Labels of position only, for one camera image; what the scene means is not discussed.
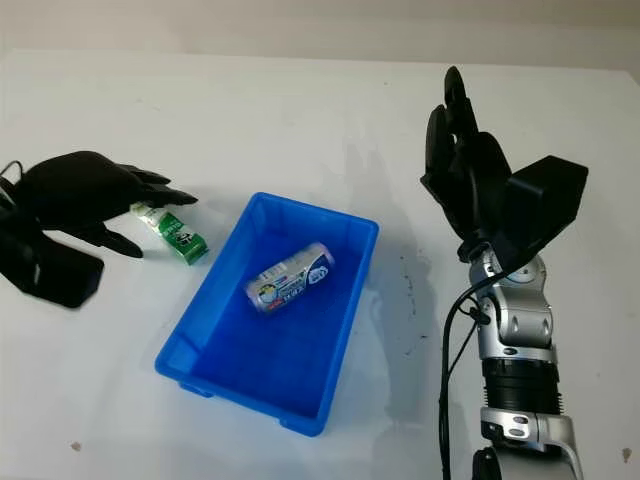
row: small green package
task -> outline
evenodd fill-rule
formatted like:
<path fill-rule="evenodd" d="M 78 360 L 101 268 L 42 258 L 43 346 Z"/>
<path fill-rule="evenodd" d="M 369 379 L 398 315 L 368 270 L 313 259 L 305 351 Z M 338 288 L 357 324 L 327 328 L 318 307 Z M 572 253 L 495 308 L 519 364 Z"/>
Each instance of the small green package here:
<path fill-rule="evenodd" d="M 164 238 L 189 265 L 209 250 L 200 235 L 166 208 L 152 208 L 144 203 L 134 203 L 131 205 L 131 212 Z"/>

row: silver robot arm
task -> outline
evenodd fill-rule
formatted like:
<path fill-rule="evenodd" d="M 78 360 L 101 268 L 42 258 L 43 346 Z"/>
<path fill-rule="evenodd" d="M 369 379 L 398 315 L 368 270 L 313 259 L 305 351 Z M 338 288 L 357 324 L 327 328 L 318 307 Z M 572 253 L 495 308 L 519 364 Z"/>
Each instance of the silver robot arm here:
<path fill-rule="evenodd" d="M 499 272 L 487 249 L 469 276 L 476 284 Z M 545 265 L 536 256 L 477 294 L 488 317 L 478 326 L 487 402 L 481 430 L 493 446 L 476 452 L 473 480 L 583 479 L 573 422 L 562 415 L 545 280 Z"/>

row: wire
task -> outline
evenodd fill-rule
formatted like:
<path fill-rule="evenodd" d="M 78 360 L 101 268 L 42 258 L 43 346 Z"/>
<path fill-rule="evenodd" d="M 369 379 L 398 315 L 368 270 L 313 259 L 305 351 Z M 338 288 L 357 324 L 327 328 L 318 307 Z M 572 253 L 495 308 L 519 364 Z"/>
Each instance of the wire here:
<path fill-rule="evenodd" d="M 480 311 L 480 304 L 478 303 L 478 301 L 477 301 L 475 298 L 473 298 L 473 297 L 469 297 L 469 298 L 467 298 L 467 300 L 471 300 L 471 302 L 473 302 L 474 306 L 478 309 L 478 311 Z M 458 307 L 458 311 L 459 311 L 460 313 L 463 313 L 463 314 L 467 315 L 468 317 L 473 317 L 473 315 L 472 315 L 472 313 L 471 313 L 471 309 L 469 309 L 469 310 L 463 310 L 463 309 L 462 309 L 462 305 L 460 305 L 460 306 Z"/>
<path fill-rule="evenodd" d="M 24 175 L 24 168 L 22 167 L 22 163 L 20 163 L 20 161 L 18 160 L 11 160 L 9 163 L 7 163 L 7 165 L 2 169 L 2 171 L 0 171 L 0 177 L 2 177 L 5 173 L 7 173 L 9 169 L 14 165 L 18 166 L 18 169 L 20 170 L 20 178 L 22 178 L 22 176 Z"/>
<path fill-rule="evenodd" d="M 471 340 L 471 337 L 473 336 L 473 332 L 476 331 L 476 328 L 478 328 L 478 321 L 474 320 L 473 325 L 471 325 L 471 328 L 469 329 L 469 333 L 467 333 L 467 336 L 464 339 L 464 342 L 462 342 L 462 346 L 458 350 L 458 354 L 456 355 L 456 358 L 453 360 L 453 362 L 451 362 L 451 366 L 449 367 L 449 376 L 451 376 L 453 369 L 456 368 L 456 364 L 458 363 L 458 360 L 460 360 L 460 357 L 462 357 L 462 354 L 464 353 L 464 349 L 467 348 L 467 343 L 469 343 L 469 340 Z"/>
<path fill-rule="evenodd" d="M 462 294 L 460 294 L 456 301 L 453 302 L 453 305 L 451 305 L 449 313 L 447 314 L 447 318 L 444 322 L 444 330 L 442 333 L 442 371 L 440 374 L 440 398 L 438 401 L 438 436 L 440 444 L 440 460 L 442 461 L 442 478 L 444 480 L 451 480 L 451 456 L 449 446 L 449 379 L 451 378 L 451 374 L 453 373 L 453 367 L 455 367 L 460 356 L 462 355 L 462 352 L 464 351 L 464 348 L 467 346 L 467 343 L 469 343 L 471 335 L 473 334 L 473 330 L 471 330 L 467 335 L 467 339 L 462 344 L 460 352 L 456 356 L 456 359 L 454 360 L 452 368 L 450 370 L 449 340 L 451 337 L 451 326 L 453 324 L 453 318 L 455 317 L 456 312 L 458 312 L 464 301 L 470 298 L 471 295 L 478 292 L 479 290 L 482 290 L 483 288 L 493 285 L 509 274 L 510 272 L 506 271 L 500 272 L 497 275 L 485 278 L 484 280 L 481 280 L 480 282 L 466 289 L 464 292 L 462 292 Z"/>

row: table surface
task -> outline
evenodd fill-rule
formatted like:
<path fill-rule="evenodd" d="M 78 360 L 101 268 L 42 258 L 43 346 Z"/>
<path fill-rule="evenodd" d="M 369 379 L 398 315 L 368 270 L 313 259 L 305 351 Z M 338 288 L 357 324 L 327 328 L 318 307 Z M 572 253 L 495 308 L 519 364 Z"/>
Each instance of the table surface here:
<path fill-rule="evenodd" d="M 14 51 L 0 68 L 0 163 L 91 149 L 156 170 L 200 198 L 176 212 L 212 247 L 186 267 L 125 215 L 111 227 L 146 258 L 83 246 L 106 269 L 81 310 L 2 280 L 2 478 L 439 478 L 441 326 L 467 267 L 418 178 L 445 65 Z M 586 478 L 638 478 L 640 88 L 611 71 L 462 73 L 481 128 L 514 169 L 550 153 L 590 168 L 577 221 L 543 251 L 560 386 Z M 153 370 L 256 191 L 381 227 L 317 438 L 190 394 Z M 453 345 L 466 324 L 457 323 Z M 450 396 L 454 478 L 469 478 L 472 453 L 486 445 L 475 347 Z M 632 451 L 627 461 L 623 449 Z"/>

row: white wall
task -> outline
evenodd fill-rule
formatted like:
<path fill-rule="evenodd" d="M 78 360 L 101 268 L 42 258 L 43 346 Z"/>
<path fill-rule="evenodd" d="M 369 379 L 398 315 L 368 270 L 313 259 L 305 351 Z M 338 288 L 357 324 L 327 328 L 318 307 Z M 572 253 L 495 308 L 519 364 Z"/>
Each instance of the white wall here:
<path fill-rule="evenodd" d="M 107 48 L 623 69 L 637 0 L 0 0 L 3 49 Z"/>

